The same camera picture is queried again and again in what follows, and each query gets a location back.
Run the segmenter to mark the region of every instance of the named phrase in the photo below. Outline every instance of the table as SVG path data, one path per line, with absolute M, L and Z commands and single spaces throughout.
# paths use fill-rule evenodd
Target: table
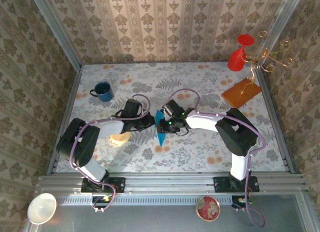
M 226 112 L 231 106 L 221 94 L 251 74 L 248 67 L 241 72 L 230 71 L 226 62 L 93 64 L 83 65 L 81 71 L 70 121 L 109 118 L 137 93 L 151 100 L 150 112 L 154 116 L 168 97 L 182 88 L 194 89 L 200 94 L 199 111 Z M 101 102 L 89 94 L 102 81 L 108 81 L 114 92 L 109 102 Z M 194 107 L 197 101 L 189 91 L 179 92 L 174 99 L 185 109 Z M 285 171 L 262 93 L 239 110 L 267 142 L 264 150 L 253 155 L 252 170 Z M 231 168 L 231 153 L 219 134 L 203 129 L 192 129 L 183 137 L 167 134 L 162 147 L 154 126 L 132 132 L 130 140 L 123 145 L 114 144 L 107 137 L 98 140 L 93 156 L 109 172 L 228 172 Z M 59 158 L 56 172 L 76 173 L 63 158 Z

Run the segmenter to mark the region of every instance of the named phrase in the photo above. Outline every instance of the blue enamel mug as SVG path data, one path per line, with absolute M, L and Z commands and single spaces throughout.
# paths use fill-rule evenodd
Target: blue enamel mug
M 102 102 L 108 102 L 114 97 L 114 93 L 112 92 L 111 86 L 108 82 L 98 83 L 94 89 L 90 90 L 90 95 L 98 97 Z

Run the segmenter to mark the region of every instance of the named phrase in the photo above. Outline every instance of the red patterned plate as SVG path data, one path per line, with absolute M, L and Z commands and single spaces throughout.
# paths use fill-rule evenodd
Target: red patterned plate
M 220 215 L 220 204 L 215 198 L 205 196 L 198 200 L 195 211 L 202 220 L 212 222 Z

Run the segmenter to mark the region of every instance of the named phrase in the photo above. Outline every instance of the white ceramic bowl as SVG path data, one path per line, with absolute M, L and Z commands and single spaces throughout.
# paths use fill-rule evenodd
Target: white ceramic bowl
M 41 225 L 54 216 L 56 208 L 56 198 L 50 193 L 42 193 L 31 201 L 27 216 L 32 224 Z

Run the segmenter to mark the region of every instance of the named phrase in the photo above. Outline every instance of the damask wallpaper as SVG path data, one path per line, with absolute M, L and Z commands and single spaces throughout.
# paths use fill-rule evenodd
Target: damask wallpaper
M 292 49 L 294 68 L 277 66 L 269 84 L 286 131 L 286 142 L 297 168 L 304 174 L 320 217 L 320 0 L 300 0 L 280 39 Z
M 23 226 L 75 71 L 33 0 L 0 0 L 0 231 Z
M 83 64 L 227 61 L 285 0 L 48 0 Z

